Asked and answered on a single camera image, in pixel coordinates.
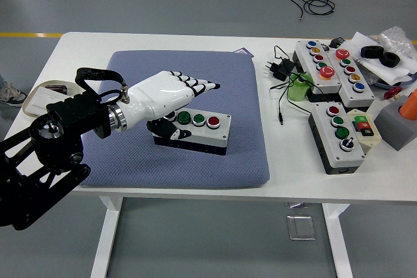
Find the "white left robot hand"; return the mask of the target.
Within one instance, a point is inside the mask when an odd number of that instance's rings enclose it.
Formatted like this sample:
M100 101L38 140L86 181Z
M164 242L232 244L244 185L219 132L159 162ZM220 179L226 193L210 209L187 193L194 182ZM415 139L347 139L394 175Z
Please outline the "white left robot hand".
M181 140L192 135L177 128L166 116L187 106L195 97L220 85L181 72L161 71L128 89L129 102L117 102L122 117L120 131L147 121L148 130L164 139Z

